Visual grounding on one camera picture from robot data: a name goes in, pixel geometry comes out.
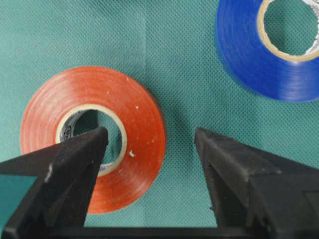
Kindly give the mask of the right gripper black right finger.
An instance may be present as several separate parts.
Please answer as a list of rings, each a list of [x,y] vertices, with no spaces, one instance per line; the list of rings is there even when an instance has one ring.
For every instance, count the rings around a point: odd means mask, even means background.
[[[318,169],[201,127],[194,143],[219,228],[268,239],[318,238]]]

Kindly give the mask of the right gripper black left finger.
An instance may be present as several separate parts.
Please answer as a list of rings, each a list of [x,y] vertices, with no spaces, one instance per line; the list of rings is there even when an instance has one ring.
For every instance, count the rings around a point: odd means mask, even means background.
[[[82,227],[108,145],[104,127],[0,164],[0,236]]]

